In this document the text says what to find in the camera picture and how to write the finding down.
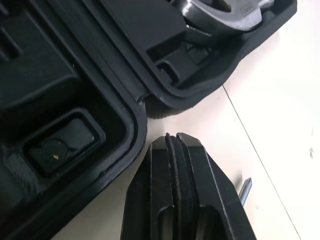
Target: white surface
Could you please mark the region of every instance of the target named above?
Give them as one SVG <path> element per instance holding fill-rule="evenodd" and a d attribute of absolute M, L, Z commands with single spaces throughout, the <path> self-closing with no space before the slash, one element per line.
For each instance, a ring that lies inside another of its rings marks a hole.
<path fill-rule="evenodd" d="M 147 145 L 184 132 L 232 182 L 252 177 L 245 211 L 258 240 L 320 239 L 319 9 L 318 0 L 300 0 L 298 13 L 242 60 L 224 85 L 228 95 L 220 88 L 193 109 L 148 122 Z M 119 240 L 139 163 L 53 239 Z"/>

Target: white table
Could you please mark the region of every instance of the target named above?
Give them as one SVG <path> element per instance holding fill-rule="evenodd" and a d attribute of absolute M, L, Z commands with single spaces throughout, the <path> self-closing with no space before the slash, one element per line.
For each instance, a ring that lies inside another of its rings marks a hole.
<path fill-rule="evenodd" d="M 320 1 L 300 0 L 298 13 L 224 87 L 182 114 L 148 121 L 147 146 L 183 132 L 201 140 L 232 182 L 252 178 L 245 211 L 258 240 L 320 239 L 318 9 Z M 119 240 L 144 153 L 53 239 Z"/>

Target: black plastic case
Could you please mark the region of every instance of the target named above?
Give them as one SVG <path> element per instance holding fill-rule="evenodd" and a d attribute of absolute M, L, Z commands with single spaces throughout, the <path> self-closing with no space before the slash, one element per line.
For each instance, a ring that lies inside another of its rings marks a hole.
<path fill-rule="evenodd" d="M 0 0 L 0 238 L 47 239 L 297 11 L 214 48 L 166 0 Z"/>

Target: floor seam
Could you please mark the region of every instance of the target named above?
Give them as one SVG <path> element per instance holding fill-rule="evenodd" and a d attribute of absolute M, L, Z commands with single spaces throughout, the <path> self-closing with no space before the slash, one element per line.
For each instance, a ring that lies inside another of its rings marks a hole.
<path fill-rule="evenodd" d="M 237 112 L 237 110 L 236 110 L 236 108 L 235 108 L 235 106 L 234 106 L 233 102 L 231 101 L 231 98 L 230 98 L 230 96 L 229 96 L 229 94 L 228 94 L 228 92 L 227 92 L 227 90 L 226 90 L 225 86 L 224 86 L 224 85 L 222 85 L 222 87 L 223 87 L 223 89 L 224 89 L 224 91 L 225 91 L 225 94 L 226 94 L 226 96 L 228 97 L 228 99 L 229 99 L 229 101 L 230 101 L 230 103 L 231 103 L 231 105 L 232 105 L 233 110 L 235 111 L 236 116 L 238 117 L 238 119 L 239 119 L 239 121 L 240 121 L 240 123 L 241 123 L 241 125 L 242 125 L 242 127 L 243 127 L 243 129 L 244 129 L 245 134 L 247 135 L 247 137 L 248 137 L 248 139 L 249 139 L 249 141 L 250 141 L 250 143 L 251 143 L 251 145 L 252 145 L 252 147 L 253 147 L 253 149 L 254 149 L 254 151 L 255 151 L 256 155 L 257 155 L 257 157 L 259 158 L 260 163 L 262 164 L 262 167 L 263 167 L 263 169 L 264 169 L 264 171 L 265 171 L 266 175 L 268 176 L 268 178 L 269 178 L 269 180 L 270 180 L 270 182 L 271 182 L 271 184 L 272 184 L 272 186 L 273 186 L 273 189 L 274 189 L 274 191 L 275 191 L 276 195 L 278 196 L 278 198 L 279 198 L 279 200 L 280 200 L 280 202 L 281 202 L 281 204 L 282 204 L 282 206 L 283 206 L 283 208 L 284 208 L 284 210 L 285 210 L 285 212 L 286 212 L 287 216 L 289 217 L 290 222 L 291 222 L 292 226 L 294 227 L 294 230 L 295 230 L 296 234 L 298 235 L 299 239 L 301 240 L 301 237 L 300 237 L 300 235 L 299 235 L 299 233 L 298 233 L 298 231 L 297 231 L 297 229 L 296 229 L 296 226 L 295 226 L 295 225 L 294 225 L 294 223 L 292 222 L 291 217 L 289 216 L 289 213 L 288 213 L 288 211 L 287 211 L 287 209 L 286 209 L 286 207 L 285 207 L 284 203 L 282 202 L 282 200 L 281 200 L 281 198 L 280 198 L 280 196 L 279 196 L 279 194 L 278 194 L 278 191 L 277 191 L 277 189 L 276 189 L 276 187 L 275 187 L 274 183 L 272 182 L 272 180 L 271 180 L 271 178 L 270 178 L 270 176 L 269 176 L 268 171 L 267 171 L 267 170 L 266 170 L 266 168 L 265 168 L 264 163 L 261 161 L 261 158 L 260 158 L 260 156 L 259 156 L 259 154 L 258 154 L 258 152 L 257 152 L 257 150 L 256 150 L 256 148 L 255 148 L 255 146 L 254 146 L 254 144 L 253 144 L 253 142 L 252 142 L 252 140 L 251 140 L 251 138 L 250 138 L 250 136 L 249 136 L 249 134 L 248 134 L 248 132 L 247 132 L 247 130 L 246 130 L 246 128 L 245 128 L 245 126 L 244 126 L 244 124 L 243 124 L 243 122 L 241 121 L 240 116 L 239 116 L 239 114 L 238 114 L 238 112 Z"/>

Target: metal rod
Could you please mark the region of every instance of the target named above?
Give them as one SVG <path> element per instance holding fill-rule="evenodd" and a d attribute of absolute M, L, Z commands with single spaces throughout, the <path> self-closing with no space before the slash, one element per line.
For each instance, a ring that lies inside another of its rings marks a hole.
<path fill-rule="evenodd" d="M 242 206 L 244 206 L 246 203 L 246 200 L 247 200 L 247 197 L 250 193 L 251 187 L 252 187 L 252 179 L 250 177 L 244 181 L 243 186 L 242 186 L 240 193 L 239 193 L 239 199 L 240 199 Z"/>

